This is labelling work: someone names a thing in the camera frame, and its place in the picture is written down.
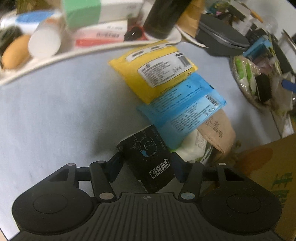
black bottle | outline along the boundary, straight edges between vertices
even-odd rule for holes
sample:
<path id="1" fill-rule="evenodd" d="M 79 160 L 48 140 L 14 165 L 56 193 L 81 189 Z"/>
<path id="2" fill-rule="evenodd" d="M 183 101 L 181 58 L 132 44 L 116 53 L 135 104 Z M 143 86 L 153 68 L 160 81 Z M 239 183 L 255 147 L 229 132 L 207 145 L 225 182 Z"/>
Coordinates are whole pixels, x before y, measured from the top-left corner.
<path id="1" fill-rule="evenodd" d="M 144 23 L 146 33 L 165 39 L 191 0 L 156 0 Z"/>

ribbed black plate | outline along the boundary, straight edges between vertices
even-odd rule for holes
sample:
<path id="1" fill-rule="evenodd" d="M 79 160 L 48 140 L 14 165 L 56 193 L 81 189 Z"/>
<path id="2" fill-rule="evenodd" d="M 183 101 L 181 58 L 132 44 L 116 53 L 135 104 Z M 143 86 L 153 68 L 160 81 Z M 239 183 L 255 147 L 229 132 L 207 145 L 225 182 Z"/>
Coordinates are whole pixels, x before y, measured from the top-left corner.
<path id="1" fill-rule="evenodd" d="M 68 233 L 41 236 L 21 231 L 13 241 L 271 241 L 272 231 L 258 235 L 226 233 L 209 224 L 193 203 L 183 203 L 171 193 L 122 194 L 102 203 L 83 225 Z"/>

green printed character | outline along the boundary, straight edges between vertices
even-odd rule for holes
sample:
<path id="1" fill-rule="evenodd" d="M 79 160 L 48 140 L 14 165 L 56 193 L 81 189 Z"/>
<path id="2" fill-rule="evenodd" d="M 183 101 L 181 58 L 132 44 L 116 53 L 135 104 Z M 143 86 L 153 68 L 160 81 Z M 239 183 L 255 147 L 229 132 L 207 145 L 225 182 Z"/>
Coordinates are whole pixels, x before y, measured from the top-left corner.
<path id="1" fill-rule="evenodd" d="M 281 202 L 281 207 L 284 208 L 289 190 L 272 191 L 272 193 L 279 199 L 279 201 Z"/>
<path id="2" fill-rule="evenodd" d="M 288 182 L 291 182 L 293 180 L 292 175 L 293 175 L 293 173 L 289 172 L 289 173 L 285 173 L 284 175 L 281 175 L 281 177 L 278 178 L 278 174 L 277 174 L 276 177 L 275 177 L 275 180 L 274 180 L 274 182 L 273 182 L 273 184 L 271 186 L 271 189 L 273 189 L 273 187 L 276 184 L 278 185 L 277 187 L 279 188 L 282 183 L 284 183 L 284 187 L 286 187 Z"/>

green vegetable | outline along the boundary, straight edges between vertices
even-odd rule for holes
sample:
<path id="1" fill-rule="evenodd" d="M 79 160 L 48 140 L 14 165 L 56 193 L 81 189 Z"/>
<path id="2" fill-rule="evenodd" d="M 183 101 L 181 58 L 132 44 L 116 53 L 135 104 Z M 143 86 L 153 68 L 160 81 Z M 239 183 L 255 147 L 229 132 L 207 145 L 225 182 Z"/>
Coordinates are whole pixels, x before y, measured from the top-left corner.
<path id="1" fill-rule="evenodd" d="M 245 66 L 238 57 L 235 57 L 235 65 L 237 66 L 237 73 L 239 74 L 239 79 L 241 80 L 245 77 Z"/>
<path id="2" fill-rule="evenodd" d="M 249 63 L 246 64 L 246 72 L 247 72 L 247 79 L 248 79 L 248 82 L 249 82 L 250 87 L 251 87 L 252 95 L 255 95 L 256 90 L 257 90 L 256 80 L 254 78 L 254 75 L 253 75 L 253 72 L 252 72 L 252 69 L 251 69 L 251 65 Z"/>

barcode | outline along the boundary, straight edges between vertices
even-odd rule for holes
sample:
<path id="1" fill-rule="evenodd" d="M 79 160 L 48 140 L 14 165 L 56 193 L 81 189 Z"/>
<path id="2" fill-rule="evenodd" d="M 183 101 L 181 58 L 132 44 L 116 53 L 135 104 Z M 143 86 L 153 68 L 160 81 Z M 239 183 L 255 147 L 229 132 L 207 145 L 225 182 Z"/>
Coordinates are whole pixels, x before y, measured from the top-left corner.
<path id="1" fill-rule="evenodd" d="M 212 103 L 214 106 L 219 105 L 219 102 L 216 101 L 212 96 L 210 96 L 210 95 L 206 95 L 206 98 L 207 98 L 209 101 L 211 101 L 211 103 Z"/>
<path id="2" fill-rule="evenodd" d="M 190 65 L 190 63 L 188 62 L 188 60 L 186 59 L 186 57 L 184 55 L 182 55 L 182 56 L 180 56 L 178 58 L 180 59 L 180 61 L 184 65 L 184 67 L 187 67 L 188 65 Z"/>
<path id="3" fill-rule="evenodd" d="M 114 38 L 114 39 L 119 38 L 119 34 L 114 34 L 114 33 L 106 33 L 106 34 L 97 33 L 96 36 L 97 37 L 104 37 L 104 38 Z"/>

